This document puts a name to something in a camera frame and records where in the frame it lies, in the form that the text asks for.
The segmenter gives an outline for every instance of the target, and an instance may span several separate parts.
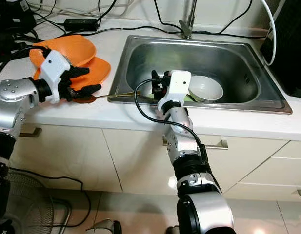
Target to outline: power adapter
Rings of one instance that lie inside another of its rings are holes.
[[[64,29],[68,32],[71,31],[89,31],[96,32],[98,28],[97,19],[66,19],[64,23],[58,23],[64,26]]]

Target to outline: faucet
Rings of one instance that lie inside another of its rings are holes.
[[[187,19],[186,23],[184,21],[182,21],[181,19],[179,20],[179,23],[183,30],[182,36],[184,39],[191,39],[191,33],[193,30],[194,20],[195,20],[196,4],[197,4],[197,0],[192,0],[190,14],[188,15],[188,19]]]

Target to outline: kitchen counter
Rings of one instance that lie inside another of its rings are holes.
[[[103,24],[103,28],[119,27],[120,25],[123,27],[134,27],[136,24],[138,26],[145,25],[145,23],[138,20],[107,19]],[[60,33],[53,26],[45,24],[40,25],[37,32],[41,39],[50,39],[58,36]],[[99,96],[109,93],[128,35],[164,38],[178,37],[149,29],[108,31],[87,37],[97,48],[96,56],[109,62],[112,67],[108,79],[102,84],[102,89],[94,95]],[[246,42],[254,48],[257,54],[259,54],[258,51],[261,43],[259,40],[209,35],[194,35],[193,39]],[[36,68],[30,62],[29,58],[14,60],[9,62],[5,67],[0,75],[0,80],[30,77],[33,76],[35,70]],[[301,140],[301,98],[285,94],[272,75],[271,77],[291,106],[293,110],[291,115],[188,108],[189,116],[194,124],[194,131],[198,134],[221,136]],[[143,108],[150,116],[156,116],[154,106],[143,106]],[[78,104],[66,102],[65,100],[56,105],[42,103],[38,108],[31,110],[27,114],[27,122],[147,131],[160,128],[158,124],[145,119],[138,112],[135,105],[110,103],[106,98],[97,99],[91,104]]]

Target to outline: cabinet handle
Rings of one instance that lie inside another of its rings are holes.
[[[162,145],[167,146],[168,142],[165,137],[162,137]],[[228,150],[227,140],[221,140],[218,145],[204,145],[206,149],[213,150]]]
[[[34,137],[37,138],[42,132],[42,128],[35,128],[33,133],[20,133],[20,137]]]
[[[299,196],[301,196],[301,189],[298,189],[297,191],[298,191]]]

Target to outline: white bowl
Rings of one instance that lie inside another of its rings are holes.
[[[206,76],[192,76],[189,93],[197,101],[215,101],[223,96],[223,88],[215,80]]]

